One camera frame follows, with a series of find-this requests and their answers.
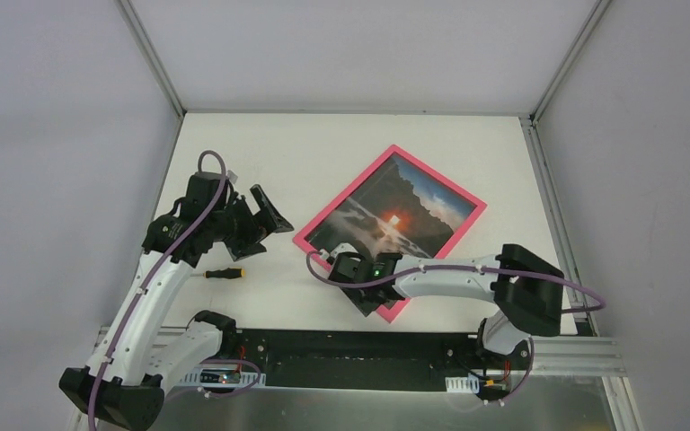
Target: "cloud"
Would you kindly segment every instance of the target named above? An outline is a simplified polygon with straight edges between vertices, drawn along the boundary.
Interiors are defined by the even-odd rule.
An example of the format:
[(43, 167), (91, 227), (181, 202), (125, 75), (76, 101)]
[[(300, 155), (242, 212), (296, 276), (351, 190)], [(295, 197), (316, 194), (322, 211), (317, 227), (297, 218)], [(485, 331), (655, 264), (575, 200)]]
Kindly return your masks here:
[(443, 223), (451, 226), (454, 232), (462, 225), (464, 220), (466, 220), (466, 215), (455, 210), (437, 195), (427, 196), (423, 193), (419, 193), (417, 196), (419, 197), (421, 205), (427, 208), (432, 216), (439, 218)]

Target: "white wall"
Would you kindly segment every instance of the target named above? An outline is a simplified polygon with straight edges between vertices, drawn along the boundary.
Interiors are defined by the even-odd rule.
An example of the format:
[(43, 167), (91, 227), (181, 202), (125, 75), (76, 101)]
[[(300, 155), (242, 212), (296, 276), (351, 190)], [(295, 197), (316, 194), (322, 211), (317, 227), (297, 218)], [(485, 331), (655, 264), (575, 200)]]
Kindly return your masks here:
[(596, 0), (135, 0), (187, 109), (522, 113)]
[(615, 1), (540, 129), (645, 425), (690, 429), (690, 1)]
[(65, 428), (176, 127), (111, 0), (0, 2), (0, 430)]

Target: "screwdriver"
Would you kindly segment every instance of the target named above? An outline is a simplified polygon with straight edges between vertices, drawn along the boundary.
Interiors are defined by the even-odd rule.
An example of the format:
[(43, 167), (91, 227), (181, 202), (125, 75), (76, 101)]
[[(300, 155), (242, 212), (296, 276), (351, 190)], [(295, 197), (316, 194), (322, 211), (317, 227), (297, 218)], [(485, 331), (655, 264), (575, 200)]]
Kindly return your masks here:
[(243, 268), (226, 268), (226, 269), (218, 269), (216, 271), (195, 272), (191, 276), (192, 277), (204, 277), (204, 278), (224, 278), (227, 280), (233, 280), (235, 278), (244, 277), (244, 269)]

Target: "sky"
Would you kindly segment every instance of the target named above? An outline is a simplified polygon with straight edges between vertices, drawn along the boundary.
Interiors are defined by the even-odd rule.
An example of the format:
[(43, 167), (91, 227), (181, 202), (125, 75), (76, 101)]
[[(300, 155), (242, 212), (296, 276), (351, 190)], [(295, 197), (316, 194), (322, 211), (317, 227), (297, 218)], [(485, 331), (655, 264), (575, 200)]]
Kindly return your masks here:
[(401, 177), (413, 184), (414, 194), (420, 199), (421, 204), (431, 215), (451, 226), (454, 231), (472, 213), (473, 204), (453, 190), (441, 185), (401, 156), (393, 155), (391, 158), (398, 165)]

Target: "pink picture frame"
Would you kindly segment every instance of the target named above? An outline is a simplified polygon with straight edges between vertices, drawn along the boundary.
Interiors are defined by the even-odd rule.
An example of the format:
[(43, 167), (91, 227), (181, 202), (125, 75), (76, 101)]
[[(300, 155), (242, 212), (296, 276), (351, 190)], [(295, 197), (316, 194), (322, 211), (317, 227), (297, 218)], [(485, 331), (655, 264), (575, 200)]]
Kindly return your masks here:
[[(380, 175), (378, 179), (372, 179), (375, 173)], [(401, 186), (405, 188), (405, 183), (408, 183), (411, 186), (411, 193), (415, 198), (409, 196), (406, 198), (407, 202), (413, 202), (413, 207), (418, 207), (416, 205), (418, 201), (421, 208), (423, 208), (420, 210), (421, 214), (418, 214), (420, 217), (416, 217), (421, 220), (414, 221), (414, 225), (420, 225), (423, 229), (426, 229), (428, 224), (436, 224), (439, 226), (436, 231), (440, 231), (440, 233), (434, 238), (433, 242), (425, 241), (423, 244), (418, 244), (410, 239), (410, 232), (404, 233), (401, 231), (401, 229), (410, 230), (410, 227), (405, 226), (411, 226), (415, 214), (405, 212), (405, 208), (402, 208), (400, 202), (397, 202), (399, 199), (396, 198), (396, 196), (400, 195), (400, 193), (396, 193), (391, 189), (390, 193), (381, 196), (378, 194), (378, 189), (381, 189), (381, 187), (375, 187), (375, 184), (379, 185), (379, 181), (383, 180), (383, 178), (387, 178), (385, 181), (389, 181), (392, 178), (391, 175), (395, 177), (396, 180), (392, 180), (392, 182), (388, 182), (388, 184), (393, 184), (394, 187)], [(369, 187), (369, 189), (359, 189), (362, 185)], [(403, 191), (403, 195), (408, 195), (408, 193), (405, 192), (406, 190)], [(370, 202), (376, 204), (366, 209), (361, 205), (365, 203), (365, 198), (359, 201), (357, 198), (352, 198), (354, 194), (358, 194), (358, 196), (362, 197), (368, 194), (371, 197)], [(369, 210), (375, 211), (375, 205), (377, 207), (384, 207), (387, 205), (393, 209), (388, 210), (387, 213), (385, 213), (386, 215), (375, 215), (369, 212)], [(393, 246), (398, 244), (397, 246), (408, 249), (400, 250), (402, 252), (415, 256), (445, 258), (470, 227), (472, 227), (486, 207), (487, 204), (485, 204), (485, 202), (469, 191), (462, 189), (446, 176), (430, 168), (427, 164), (409, 154), (398, 145), (391, 145), (353, 182), (351, 182), (348, 187), (337, 195), (329, 205), (319, 212), (311, 222), (301, 229), (292, 241), (305, 252), (320, 250), (321, 248), (326, 249), (327, 247), (319, 247), (317, 249), (311, 241), (319, 242), (319, 245), (321, 245), (321, 241), (319, 241), (317, 236), (318, 232), (324, 227), (328, 227), (329, 231), (331, 231), (333, 227), (329, 226), (330, 224), (335, 227), (342, 227), (342, 224), (346, 224), (347, 222), (343, 221), (343, 217), (337, 215), (344, 214), (343, 211), (347, 209), (349, 211), (348, 215), (358, 213), (368, 219), (367, 221), (370, 222), (368, 230), (371, 235), (382, 235), (379, 240), (375, 240), (374, 243), (370, 244), (372, 248), (381, 247), (381, 245), (376, 243), (382, 242), (385, 237), (389, 237), (388, 241)], [(361, 235), (361, 237), (372, 238), (372, 236), (369, 235)], [(366, 244), (362, 242), (359, 242), (359, 245), (367, 247)], [(326, 270), (330, 269), (330, 265), (326, 261), (319, 259), (317, 256), (315, 256), (314, 259)], [(376, 312), (386, 321), (392, 322), (403, 308), (405, 308), (408, 302), (409, 300), (399, 301), (390, 308), (382, 305)]]

